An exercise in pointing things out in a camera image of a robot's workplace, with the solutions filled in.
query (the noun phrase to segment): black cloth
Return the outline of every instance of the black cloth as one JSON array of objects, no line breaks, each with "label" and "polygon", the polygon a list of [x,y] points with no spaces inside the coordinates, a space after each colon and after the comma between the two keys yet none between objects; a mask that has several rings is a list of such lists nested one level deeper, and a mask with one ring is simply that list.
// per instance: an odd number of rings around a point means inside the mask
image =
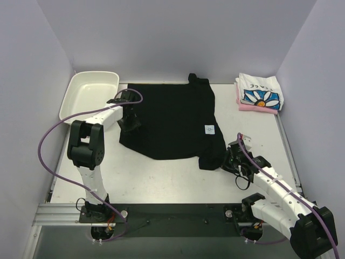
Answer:
[{"label": "black cloth", "polygon": [[[143,95],[134,105],[142,125],[121,132],[120,143],[156,160],[198,156],[200,169],[214,170],[226,151],[214,115],[215,94],[208,79],[190,74],[188,80],[186,85],[128,84]],[[205,125],[214,125],[215,134],[205,134]]]}]

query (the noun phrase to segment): silver bolt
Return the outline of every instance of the silver bolt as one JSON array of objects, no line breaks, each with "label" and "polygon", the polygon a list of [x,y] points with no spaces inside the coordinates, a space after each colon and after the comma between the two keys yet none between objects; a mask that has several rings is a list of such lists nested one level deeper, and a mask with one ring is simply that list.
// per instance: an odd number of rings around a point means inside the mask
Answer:
[{"label": "silver bolt", "polygon": [[127,218],[128,212],[123,210],[123,211],[121,211],[121,215],[122,215],[122,217]]},{"label": "silver bolt", "polygon": [[232,217],[232,211],[228,209],[228,210],[225,212],[225,216],[226,216],[226,217]]}]

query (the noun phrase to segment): tabletop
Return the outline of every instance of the tabletop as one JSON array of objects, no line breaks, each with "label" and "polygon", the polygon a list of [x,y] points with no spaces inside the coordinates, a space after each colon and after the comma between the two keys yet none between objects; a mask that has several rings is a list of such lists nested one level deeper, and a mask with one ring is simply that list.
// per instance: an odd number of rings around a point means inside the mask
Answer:
[{"label": "tabletop", "polygon": [[[127,84],[120,84],[119,89]],[[252,138],[251,152],[261,155],[284,180],[296,189],[275,116],[268,113],[239,111],[234,85],[211,85],[216,97],[215,116],[225,143],[236,140],[241,132]],[[67,158],[67,134],[57,173],[81,182],[81,176]],[[154,160],[119,143],[117,123],[105,132],[105,157],[101,164],[103,183],[111,203],[241,203],[256,192],[267,194],[251,184],[238,189],[235,176],[222,169],[198,168],[198,157],[179,160]],[[238,181],[242,187],[245,182]],[[85,197],[85,190],[61,179],[54,183],[51,203],[75,203]]]}]

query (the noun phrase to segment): clothing label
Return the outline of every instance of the clothing label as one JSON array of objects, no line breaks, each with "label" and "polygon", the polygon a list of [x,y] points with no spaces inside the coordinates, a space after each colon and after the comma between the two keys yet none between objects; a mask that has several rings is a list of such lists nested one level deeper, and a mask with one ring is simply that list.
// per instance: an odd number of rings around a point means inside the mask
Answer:
[{"label": "clothing label", "polygon": [[214,125],[205,125],[205,134],[214,135],[215,132],[215,126]]}]

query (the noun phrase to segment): white flower petal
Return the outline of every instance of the white flower petal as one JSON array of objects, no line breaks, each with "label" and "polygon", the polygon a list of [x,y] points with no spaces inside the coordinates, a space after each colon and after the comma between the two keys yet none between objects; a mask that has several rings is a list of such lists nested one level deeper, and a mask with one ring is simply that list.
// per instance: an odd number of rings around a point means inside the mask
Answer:
[{"label": "white flower petal", "polygon": [[258,99],[251,94],[245,94],[245,96],[247,96],[253,103],[256,103],[258,101]]},{"label": "white flower petal", "polygon": [[261,100],[261,96],[256,91],[254,91],[253,93],[258,100]]},{"label": "white flower petal", "polygon": [[264,95],[264,101],[266,101],[271,96],[271,92],[267,91]]},{"label": "white flower petal", "polygon": [[278,100],[268,101],[268,102],[266,103],[266,107],[272,107],[272,106],[274,106],[274,105],[277,105],[278,103],[279,103]]}]

